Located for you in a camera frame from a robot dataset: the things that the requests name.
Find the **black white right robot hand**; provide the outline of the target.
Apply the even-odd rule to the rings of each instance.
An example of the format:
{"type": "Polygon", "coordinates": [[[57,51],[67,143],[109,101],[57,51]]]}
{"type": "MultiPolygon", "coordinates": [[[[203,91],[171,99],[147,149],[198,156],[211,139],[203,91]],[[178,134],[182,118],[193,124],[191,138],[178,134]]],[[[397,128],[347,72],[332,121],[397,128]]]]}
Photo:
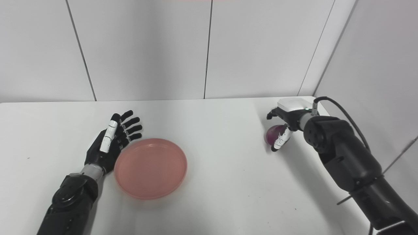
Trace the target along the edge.
{"type": "Polygon", "coordinates": [[[277,106],[267,113],[266,119],[273,117],[282,119],[284,124],[269,128],[265,141],[273,152],[277,152],[290,140],[294,132],[304,130],[307,120],[312,117],[312,103],[303,98],[282,98],[277,102],[277,106]]]}

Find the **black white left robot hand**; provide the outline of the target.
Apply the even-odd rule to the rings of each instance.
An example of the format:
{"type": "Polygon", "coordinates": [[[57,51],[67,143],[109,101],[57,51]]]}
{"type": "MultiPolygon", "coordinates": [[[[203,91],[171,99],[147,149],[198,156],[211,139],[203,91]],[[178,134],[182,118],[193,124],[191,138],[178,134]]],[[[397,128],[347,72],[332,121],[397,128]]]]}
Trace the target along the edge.
{"type": "Polygon", "coordinates": [[[122,150],[134,140],[142,138],[140,118],[129,110],[114,113],[106,129],[102,130],[87,151],[85,165],[100,167],[104,174],[114,170],[122,150]]]}

